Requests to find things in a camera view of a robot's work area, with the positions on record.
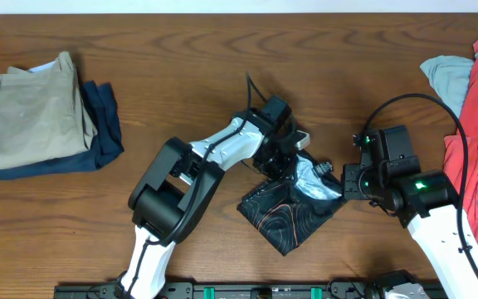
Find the khaki cloth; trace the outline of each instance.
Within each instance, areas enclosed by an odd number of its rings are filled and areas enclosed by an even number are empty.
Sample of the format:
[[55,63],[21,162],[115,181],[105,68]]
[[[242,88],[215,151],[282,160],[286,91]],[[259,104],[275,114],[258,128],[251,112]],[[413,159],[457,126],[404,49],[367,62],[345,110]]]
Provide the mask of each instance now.
[[96,134],[67,52],[43,71],[0,75],[0,169],[79,154]]

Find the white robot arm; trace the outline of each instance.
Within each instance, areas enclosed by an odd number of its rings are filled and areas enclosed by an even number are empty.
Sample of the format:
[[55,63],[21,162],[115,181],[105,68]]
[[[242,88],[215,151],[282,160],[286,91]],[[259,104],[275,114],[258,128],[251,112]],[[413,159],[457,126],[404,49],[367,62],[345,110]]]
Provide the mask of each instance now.
[[[262,110],[239,113],[224,130],[204,140],[184,144],[169,140],[160,150],[149,170],[130,196],[129,206],[134,210],[136,243],[129,270],[121,277],[119,297],[154,298],[165,283],[165,268],[175,245],[182,242],[194,229],[213,196],[224,172],[244,159],[254,158],[254,166],[272,179],[284,175],[293,164],[295,154],[309,144],[309,134],[290,130],[285,142],[276,133],[292,120],[289,106],[280,98],[271,97]],[[242,129],[236,134],[244,118]],[[202,157],[209,145],[224,136],[230,137],[207,155],[208,167],[201,170]],[[179,177],[190,185],[185,194],[170,184],[168,174]],[[166,242],[157,243],[177,225],[186,213],[192,199],[193,185],[202,179],[200,191],[194,199],[192,211],[179,233]]]
[[[344,197],[369,200],[392,217],[422,248],[449,298],[478,298],[478,278],[466,258],[469,250],[478,269],[478,246],[466,212],[462,221],[467,248],[461,245],[456,214],[459,194],[442,171],[420,170],[404,125],[365,130],[355,136],[361,149],[359,164],[344,166]],[[411,291],[390,291],[385,298],[427,298]]]

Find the navy blue cloth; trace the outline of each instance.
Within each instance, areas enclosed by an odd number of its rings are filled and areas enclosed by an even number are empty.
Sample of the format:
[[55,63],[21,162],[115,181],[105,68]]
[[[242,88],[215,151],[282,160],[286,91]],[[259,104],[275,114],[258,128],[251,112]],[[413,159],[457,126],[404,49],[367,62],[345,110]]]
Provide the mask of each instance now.
[[50,159],[35,164],[0,170],[0,179],[20,179],[43,174],[65,174],[95,171],[103,168],[124,152],[121,144],[120,119],[110,84],[97,86],[93,81],[84,83],[81,94],[84,107],[97,135],[90,150],[70,157]]

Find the green connector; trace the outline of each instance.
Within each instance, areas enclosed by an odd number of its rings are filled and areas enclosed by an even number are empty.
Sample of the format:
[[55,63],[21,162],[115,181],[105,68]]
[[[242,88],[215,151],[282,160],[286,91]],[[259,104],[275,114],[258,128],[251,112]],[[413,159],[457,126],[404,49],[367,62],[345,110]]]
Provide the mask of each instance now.
[[204,287],[204,299],[215,299],[215,289],[212,287]]
[[311,299],[322,299],[322,289],[319,287],[311,287]]

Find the wooden table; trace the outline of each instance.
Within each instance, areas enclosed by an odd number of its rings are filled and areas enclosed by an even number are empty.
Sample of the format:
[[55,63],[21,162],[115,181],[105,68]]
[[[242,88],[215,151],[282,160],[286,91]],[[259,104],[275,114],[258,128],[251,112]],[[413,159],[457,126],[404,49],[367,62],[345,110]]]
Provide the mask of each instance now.
[[[127,199],[170,137],[200,140],[246,106],[244,72],[290,102],[308,151],[337,176],[357,161],[352,133],[384,101],[434,95],[419,65],[472,57],[478,14],[0,16],[0,73],[70,51],[84,81],[111,82],[125,153],[92,174],[0,181],[0,298],[49,298],[63,282],[103,282],[129,265]],[[255,99],[254,105],[261,106]],[[376,126],[406,124],[423,169],[442,166],[449,116],[424,100],[389,107]],[[325,282],[405,268],[435,273],[396,219],[352,202],[282,257],[237,211],[263,180],[227,172],[202,221],[175,250],[170,277],[199,282]]]

